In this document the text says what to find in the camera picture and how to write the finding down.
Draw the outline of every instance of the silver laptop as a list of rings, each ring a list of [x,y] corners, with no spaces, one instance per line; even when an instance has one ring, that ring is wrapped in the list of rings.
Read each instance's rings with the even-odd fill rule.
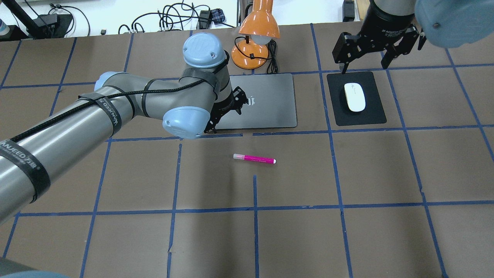
[[[293,76],[290,73],[231,76],[232,88],[240,86],[248,104],[242,115],[228,112],[216,129],[294,128],[297,126]]]

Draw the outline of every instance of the black mouse pad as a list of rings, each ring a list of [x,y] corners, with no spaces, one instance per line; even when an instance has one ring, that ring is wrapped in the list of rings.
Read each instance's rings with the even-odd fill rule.
[[[328,74],[327,79],[337,125],[353,126],[386,123],[386,115],[382,108],[381,98],[372,72],[334,73]],[[362,86],[366,98],[364,110],[360,112],[350,111],[345,97],[344,86],[346,83],[358,83]]]

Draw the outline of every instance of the silver robotic arm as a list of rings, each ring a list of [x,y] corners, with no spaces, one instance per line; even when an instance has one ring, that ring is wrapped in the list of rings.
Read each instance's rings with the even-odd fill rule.
[[[419,40],[451,48],[476,42],[494,30],[494,0],[370,0],[360,32],[343,32],[332,51],[344,74],[355,59],[371,52],[385,51],[383,69],[393,59],[409,54]],[[412,24],[416,18],[419,32]]]
[[[199,33],[184,44],[187,68],[178,83],[127,73],[105,73],[95,92],[32,129],[0,141],[0,224],[36,201],[50,184],[135,116],[163,120],[185,139],[213,130],[245,93],[232,91],[228,54],[218,38]]]

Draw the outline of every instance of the pink marker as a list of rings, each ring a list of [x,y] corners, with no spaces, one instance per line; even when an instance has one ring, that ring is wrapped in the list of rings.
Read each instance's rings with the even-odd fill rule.
[[[250,156],[250,155],[237,154],[237,153],[234,153],[233,154],[233,158],[240,159],[240,160],[248,160],[248,161],[269,163],[269,164],[275,164],[276,163],[276,159],[274,159],[274,158],[260,157],[260,156]]]

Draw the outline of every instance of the white mouse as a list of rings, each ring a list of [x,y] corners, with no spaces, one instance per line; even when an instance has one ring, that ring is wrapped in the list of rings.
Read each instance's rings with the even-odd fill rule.
[[[364,90],[358,83],[346,83],[345,84],[345,96],[348,108],[353,112],[360,112],[366,107],[366,98],[364,96]]]

